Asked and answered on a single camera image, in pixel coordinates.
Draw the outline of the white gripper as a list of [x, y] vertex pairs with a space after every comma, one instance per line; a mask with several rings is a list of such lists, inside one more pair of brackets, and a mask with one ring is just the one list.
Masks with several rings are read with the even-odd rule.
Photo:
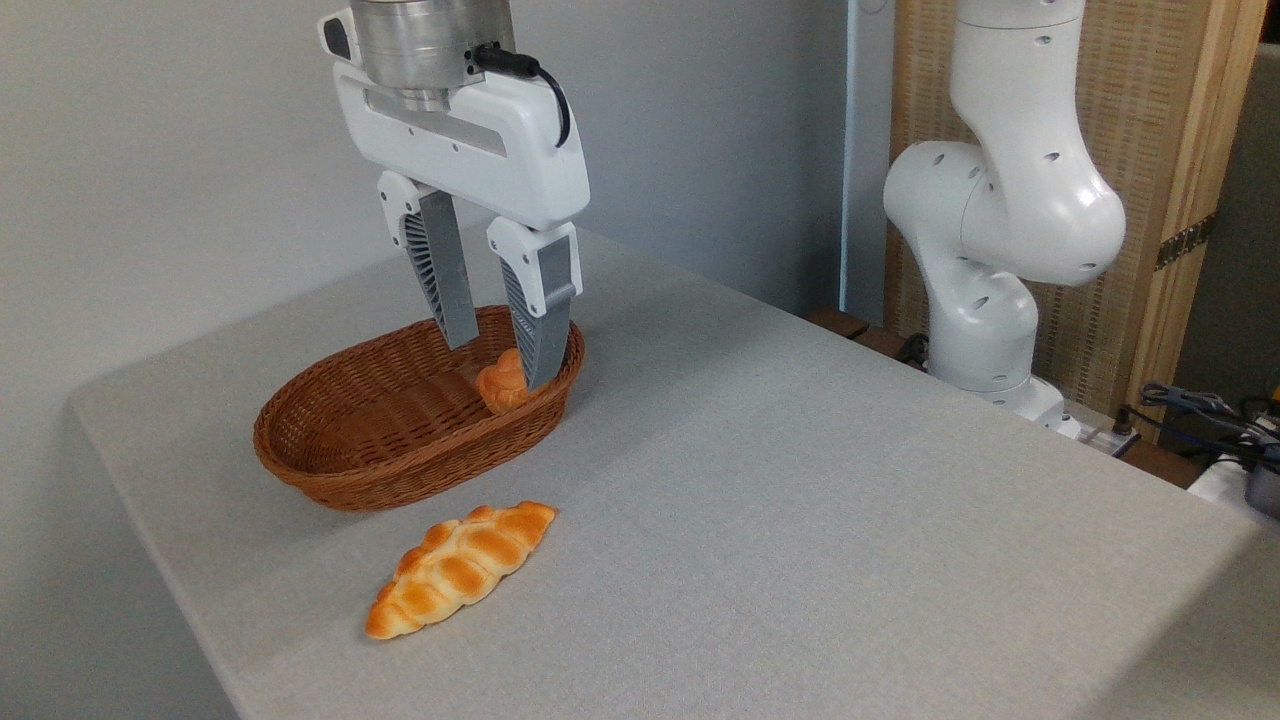
[[576, 227], [564, 222], [590, 202], [579, 132], [556, 146], [552, 90], [489, 74], [457, 88], [448, 111], [415, 111], [348, 63], [335, 61], [333, 77], [357, 149], [389, 169], [378, 191], [390, 237], [406, 251], [449, 348], [479, 336], [451, 195], [506, 217], [486, 237], [500, 259], [527, 389], [540, 389], [559, 373], [570, 306], [582, 292]]

